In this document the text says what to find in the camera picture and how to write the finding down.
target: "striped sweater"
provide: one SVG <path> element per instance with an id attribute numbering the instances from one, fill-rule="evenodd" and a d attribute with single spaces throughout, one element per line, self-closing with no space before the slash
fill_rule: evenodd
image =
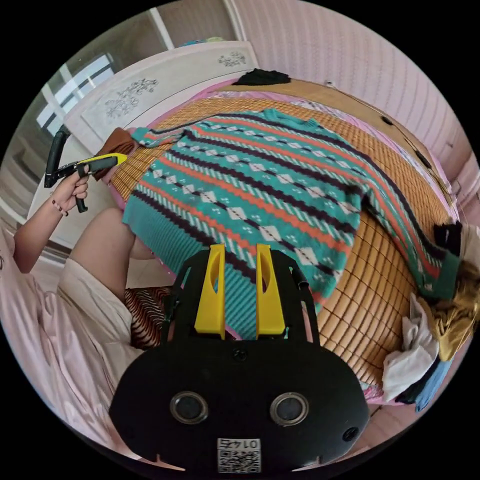
<path id="1" fill-rule="evenodd" d="M 146 148 L 173 145 L 137 184 L 123 221 L 174 273 L 224 243 L 226 321 L 244 339 L 256 331 L 256 244 L 297 261 L 319 311 L 345 268 L 362 208 L 393 238 L 421 296 L 454 294 L 459 259 L 427 239 L 367 155 L 313 119 L 244 111 L 132 136 Z"/>

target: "label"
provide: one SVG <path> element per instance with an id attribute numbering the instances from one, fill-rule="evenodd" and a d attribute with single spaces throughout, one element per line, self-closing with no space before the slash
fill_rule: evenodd
<path id="1" fill-rule="evenodd" d="M 259 474 L 262 471 L 259 438 L 218 438 L 216 449 L 221 474 Z"/>

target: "black garment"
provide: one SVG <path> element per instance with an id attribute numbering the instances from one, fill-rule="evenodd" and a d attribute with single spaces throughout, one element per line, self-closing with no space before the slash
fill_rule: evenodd
<path id="1" fill-rule="evenodd" d="M 435 243 L 450 253 L 460 256 L 460 240 L 462 237 L 462 224 L 457 221 L 452 224 L 434 225 L 433 236 Z"/>
<path id="2" fill-rule="evenodd" d="M 425 384 L 429 380 L 429 378 L 432 376 L 434 371 L 437 368 L 437 365 L 440 363 L 440 359 L 437 355 L 435 361 L 433 364 L 430 366 L 430 368 L 426 371 L 425 375 L 423 377 L 410 385 L 405 391 L 403 391 L 396 399 L 395 401 L 397 403 L 402 403 L 402 404 L 414 404 L 416 398 L 422 393 L 422 391 L 425 388 Z"/>
<path id="3" fill-rule="evenodd" d="M 277 85 L 277 84 L 289 84 L 292 79 L 286 73 L 280 73 L 276 70 L 262 70 L 260 68 L 254 68 L 242 75 L 232 85 L 251 85 L 252 87 L 257 85 Z"/>

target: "hand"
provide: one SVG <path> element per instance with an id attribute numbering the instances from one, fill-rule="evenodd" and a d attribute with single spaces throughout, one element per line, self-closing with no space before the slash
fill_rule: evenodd
<path id="1" fill-rule="evenodd" d="M 89 166 L 85 165 L 84 172 L 89 171 Z M 76 199 L 86 199 L 88 192 L 87 188 L 89 184 L 89 176 L 80 178 L 79 173 L 76 171 L 73 175 L 64 178 L 56 187 L 51 195 L 51 198 L 60 205 L 61 209 L 68 212 L 76 206 Z"/>

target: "floral carving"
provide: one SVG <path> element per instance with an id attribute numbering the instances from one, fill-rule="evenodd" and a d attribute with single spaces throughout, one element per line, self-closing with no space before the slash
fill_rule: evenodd
<path id="1" fill-rule="evenodd" d="M 158 80 L 142 78 L 132 82 L 125 90 L 116 92 L 117 98 L 105 102 L 107 117 L 117 119 L 128 115 L 139 104 L 139 96 L 153 93 L 158 83 Z"/>
<path id="2" fill-rule="evenodd" d="M 235 67 L 236 65 L 245 65 L 247 63 L 245 55 L 239 51 L 232 51 L 230 56 L 222 55 L 218 59 L 219 64 L 223 64 L 226 67 Z"/>

